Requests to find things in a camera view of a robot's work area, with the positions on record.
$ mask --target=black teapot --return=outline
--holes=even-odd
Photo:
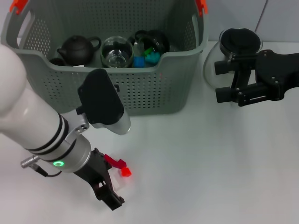
[[[99,44],[93,46],[91,41],[97,40]],[[95,51],[100,49],[102,41],[98,37],[91,37],[86,39],[83,36],[72,36],[67,39],[61,48],[57,49],[57,52],[62,58],[72,66],[84,65],[90,63],[93,59]]]

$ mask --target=cable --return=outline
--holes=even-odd
[[[34,171],[36,171],[37,173],[39,173],[40,175],[44,176],[44,177],[55,177],[58,176],[59,174],[61,174],[62,172],[59,171],[56,174],[53,175],[49,175],[43,168],[41,168],[40,166],[38,166],[37,164],[32,164],[31,166],[29,166],[30,168],[32,168]]]
[[[260,18],[259,18],[259,20],[258,20],[258,22],[257,22],[256,29],[254,30],[254,32],[257,32],[257,29],[258,29],[258,27],[259,27],[259,25],[260,25],[260,22],[261,22],[261,20],[262,20],[262,17],[263,17],[263,14],[264,14],[264,12],[265,12],[265,9],[266,9],[267,4],[268,4],[268,0],[266,0],[265,5],[263,6],[263,10],[262,10],[261,16],[260,16]]]
[[[62,171],[59,171],[58,173],[53,174],[53,175],[48,175],[47,177],[55,177],[55,176],[58,176],[58,175],[61,174],[61,173],[62,173]]]

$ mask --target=green indicator light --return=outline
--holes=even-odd
[[[56,161],[56,162],[53,163],[53,165],[56,166],[56,167],[62,167],[64,165],[64,162]]]

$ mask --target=white wall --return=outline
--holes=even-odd
[[[0,32],[3,28],[3,23],[13,0],[0,0]]]
[[[216,41],[221,31],[227,28],[255,30],[266,0],[206,0],[206,2],[209,8],[209,38]]]
[[[299,42],[299,1],[269,0],[257,31],[264,41]]]
[[[209,7],[210,40],[222,30],[245,27],[255,30],[266,0],[206,0]],[[264,41],[299,42],[299,1],[268,0],[258,27]],[[0,30],[13,0],[0,0]]]

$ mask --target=red toy piece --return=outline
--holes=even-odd
[[[114,159],[112,159],[109,155],[105,154],[104,155],[104,159],[112,166],[115,168],[118,168],[121,170],[121,175],[124,177],[128,177],[131,176],[132,173],[130,171],[130,169],[127,167],[127,164],[124,160],[118,160],[115,161]]]
[[[127,166],[126,162],[124,160],[118,160],[115,161],[112,159],[109,155],[105,154],[104,159],[112,166],[118,169],[122,169]]]
[[[124,167],[121,169],[121,175],[124,177],[129,177],[132,175],[132,173],[128,167]]]

